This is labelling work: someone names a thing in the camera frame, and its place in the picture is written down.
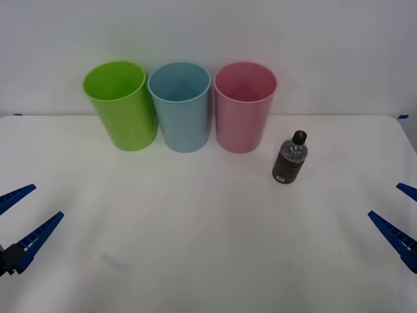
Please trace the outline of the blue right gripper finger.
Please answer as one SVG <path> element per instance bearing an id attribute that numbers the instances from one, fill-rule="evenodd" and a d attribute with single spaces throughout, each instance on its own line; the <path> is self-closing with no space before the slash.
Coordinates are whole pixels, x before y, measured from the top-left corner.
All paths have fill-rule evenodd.
<path id="1" fill-rule="evenodd" d="M 374 211 L 370 211 L 367 215 L 399 254 L 403 263 L 413 273 L 416 273 L 416 240 L 390 224 Z"/>
<path id="2" fill-rule="evenodd" d="M 404 183 L 398 183 L 396 185 L 396 188 L 402 191 L 404 194 L 406 194 L 408 197 L 410 197 L 414 201 L 417 201 L 417 189 L 416 188 L 406 185 Z"/>

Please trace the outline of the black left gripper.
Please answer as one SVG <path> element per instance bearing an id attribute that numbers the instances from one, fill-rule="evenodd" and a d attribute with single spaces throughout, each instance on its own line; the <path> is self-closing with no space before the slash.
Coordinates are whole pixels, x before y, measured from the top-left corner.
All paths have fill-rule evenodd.
<path id="1" fill-rule="evenodd" d="M 30 184 L 0 196 L 0 215 L 8 211 L 35 189 L 36 186 Z M 0 276 L 3 276 L 5 273 L 12 275 L 15 272 L 22 274 L 64 216 L 63 212 L 58 212 L 17 243 L 10 245 L 6 249 L 1 246 Z"/>

